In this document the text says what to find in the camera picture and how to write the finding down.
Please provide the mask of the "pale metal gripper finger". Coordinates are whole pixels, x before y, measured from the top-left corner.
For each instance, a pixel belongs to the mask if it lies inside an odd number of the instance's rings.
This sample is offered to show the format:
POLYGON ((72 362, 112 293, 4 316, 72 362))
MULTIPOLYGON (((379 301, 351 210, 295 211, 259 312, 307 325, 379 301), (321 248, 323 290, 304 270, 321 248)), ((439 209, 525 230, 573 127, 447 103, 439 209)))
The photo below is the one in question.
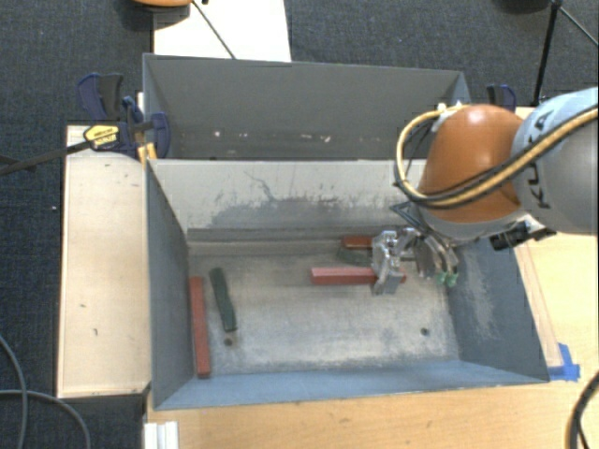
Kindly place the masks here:
POLYGON ((397 231, 385 230, 373 239, 374 270, 399 270, 402 261, 402 240, 397 231))
POLYGON ((374 296, 394 295, 405 281, 406 274, 403 271, 381 271, 373 285, 372 294, 374 296))

